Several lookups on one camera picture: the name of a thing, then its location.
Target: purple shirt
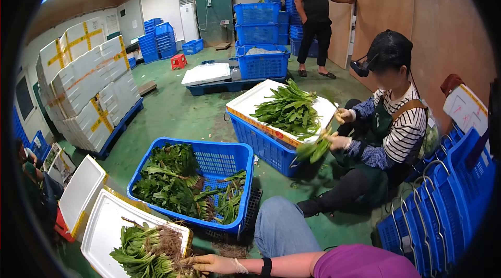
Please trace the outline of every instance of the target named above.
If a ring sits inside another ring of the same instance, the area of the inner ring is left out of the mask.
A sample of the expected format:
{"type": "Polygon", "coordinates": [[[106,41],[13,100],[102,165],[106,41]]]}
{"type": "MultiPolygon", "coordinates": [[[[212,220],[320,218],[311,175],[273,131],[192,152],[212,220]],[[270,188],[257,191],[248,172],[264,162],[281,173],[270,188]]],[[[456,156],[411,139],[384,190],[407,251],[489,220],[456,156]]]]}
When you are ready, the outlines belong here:
{"type": "Polygon", "coordinates": [[[420,278],[404,256],[364,244],[340,245],[315,264],[315,278],[420,278]]]}

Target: hand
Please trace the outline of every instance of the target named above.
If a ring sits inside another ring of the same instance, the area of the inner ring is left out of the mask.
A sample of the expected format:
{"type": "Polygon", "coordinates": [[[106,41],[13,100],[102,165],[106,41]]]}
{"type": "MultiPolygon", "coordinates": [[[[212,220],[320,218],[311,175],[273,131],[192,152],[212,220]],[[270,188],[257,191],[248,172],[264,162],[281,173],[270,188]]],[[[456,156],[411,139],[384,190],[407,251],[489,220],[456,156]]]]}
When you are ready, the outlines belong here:
{"type": "Polygon", "coordinates": [[[347,150],[351,144],[351,137],[342,137],[339,136],[339,133],[336,131],[331,136],[327,137],[327,140],[331,143],[331,151],[336,150],[347,150]]]}
{"type": "Polygon", "coordinates": [[[199,271],[210,271],[212,273],[223,275],[249,273],[248,270],[236,260],[236,258],[222,257],[214,254],[188,257],[182,262],[194,264],[193,268],[199,271]]]}
{"type": "Polygon", "coordinates": [[[355,113],[354,110],[347,110],[345,108],[338,108],[334,112],[334,117],[340,123],[343,125],[344,123],[352,123],[355,121],[357,118],[357,114],[355,113]]]}

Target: blue jeans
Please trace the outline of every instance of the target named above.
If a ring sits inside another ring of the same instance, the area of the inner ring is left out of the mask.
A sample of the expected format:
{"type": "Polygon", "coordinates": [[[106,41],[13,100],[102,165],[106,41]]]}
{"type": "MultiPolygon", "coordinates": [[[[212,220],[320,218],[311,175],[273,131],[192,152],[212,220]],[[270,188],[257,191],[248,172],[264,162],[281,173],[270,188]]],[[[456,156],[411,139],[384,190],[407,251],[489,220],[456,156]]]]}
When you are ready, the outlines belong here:
{"type": "Polygon", "coordinates": [[[61,198],[63,191],[63,186],[44,171],[44,193],[47,201],[47,210],[53,220],[58,216],[57,200],[61,198]]]}
{"type": "Polygon", "coordinates": [[[301,209],[281,196],[271,197],[261,205],[254,242],[263,257],[322,251],[301,209]]]}

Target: black shoe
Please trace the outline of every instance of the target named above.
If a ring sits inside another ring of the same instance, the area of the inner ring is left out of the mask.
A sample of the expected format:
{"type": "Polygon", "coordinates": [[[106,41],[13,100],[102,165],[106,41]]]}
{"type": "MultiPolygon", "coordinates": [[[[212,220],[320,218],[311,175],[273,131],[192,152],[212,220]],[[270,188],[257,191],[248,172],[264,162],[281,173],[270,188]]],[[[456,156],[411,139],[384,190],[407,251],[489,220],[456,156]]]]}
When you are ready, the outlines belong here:
{"type": "Polygon", "coordinates": [[[299,208],[303,211],[305,218],[315,216],[319,213],[327,213],[330,211],[322,205],[322,203],[320,202],[320,197],[321,195],[297,203],[297,206],[299,206],[299,208]]]}

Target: red plastic stool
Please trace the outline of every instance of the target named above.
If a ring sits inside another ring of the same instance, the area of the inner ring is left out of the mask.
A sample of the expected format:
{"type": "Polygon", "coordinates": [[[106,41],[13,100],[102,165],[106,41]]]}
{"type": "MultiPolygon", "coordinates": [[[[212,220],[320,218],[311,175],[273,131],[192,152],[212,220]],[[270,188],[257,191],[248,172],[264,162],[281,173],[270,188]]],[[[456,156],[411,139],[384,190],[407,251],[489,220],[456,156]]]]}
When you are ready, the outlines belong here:
{"type": "Polygon", "coordinates": [[[65,238],[68,242],[75,242],[75,238],[71,236],[70,231],[66,227],[66,223],[64,222],[63,215],[61,214],[61,210],[58,207],[58,216],[56,217],[56,224],[54,225],[54,230],[61,235],[61,237],[65,238]]]}
{"type": "Polygon", "coordinates": [[[188,65],[188,62],[186,61],[186,57],[184,56],[184,54],[174,55],[170,59],[170,63],[172,65],[172,70],[178,67],[184,68],[185,65],[188,65]]]}

